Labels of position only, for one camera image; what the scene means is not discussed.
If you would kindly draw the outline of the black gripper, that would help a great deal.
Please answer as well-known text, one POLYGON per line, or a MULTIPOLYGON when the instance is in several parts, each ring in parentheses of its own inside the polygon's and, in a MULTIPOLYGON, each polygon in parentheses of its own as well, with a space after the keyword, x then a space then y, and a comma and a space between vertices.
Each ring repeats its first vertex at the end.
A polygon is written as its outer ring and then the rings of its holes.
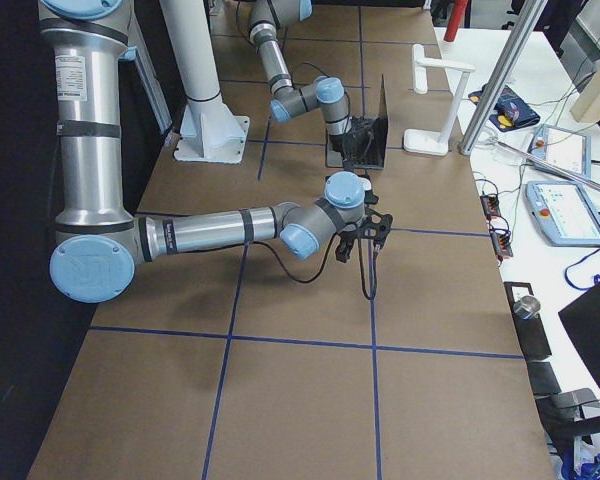
POLYGON ((336 260, 346 263, 350 259, 355 240, 371 240, 374 250, 379 252, 385 245, 392 224, 391 214, 381 214, 373 209, 366 209, 360 220, 347 224, 338 233, 340 241, 335 250, 336 260))
POLYGON ((330 168, 368 168, 373 143, 373 121, 353 117, 351 127, 343 135, 329 138, 330 168))

